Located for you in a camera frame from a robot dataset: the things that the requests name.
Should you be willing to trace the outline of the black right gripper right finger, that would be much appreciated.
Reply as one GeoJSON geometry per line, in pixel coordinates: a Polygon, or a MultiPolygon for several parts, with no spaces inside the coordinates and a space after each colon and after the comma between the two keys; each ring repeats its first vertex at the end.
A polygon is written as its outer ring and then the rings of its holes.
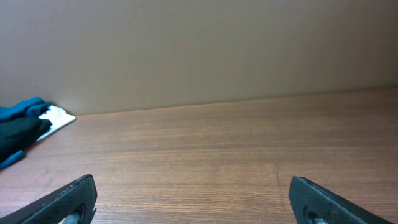
{"type": "Polygon", "coordinates": [[[304,177],[292,177],[289,200],[298,224],[392,224],[304,177]]]}

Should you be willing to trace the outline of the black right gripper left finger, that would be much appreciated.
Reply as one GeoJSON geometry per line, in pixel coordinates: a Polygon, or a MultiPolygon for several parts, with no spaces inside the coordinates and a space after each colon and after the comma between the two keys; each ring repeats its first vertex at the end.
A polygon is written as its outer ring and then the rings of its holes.
{"type": "Polygon", "coordinates": [[[96,212],[96,185],[91,174],[60,187],[48,195],[1,218],[7,224],[90,224],[96,212]]]}

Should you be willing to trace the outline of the black shorts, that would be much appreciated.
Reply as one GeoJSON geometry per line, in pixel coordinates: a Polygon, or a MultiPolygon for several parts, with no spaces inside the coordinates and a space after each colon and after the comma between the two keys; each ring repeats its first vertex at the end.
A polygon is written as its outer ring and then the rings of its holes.
{"type": "Polygon", "coordinates": [[[40,118],[17,118],[1,123],[1,162],[18,151],[25,151],[45,134],[52,123],[40,118]]]}

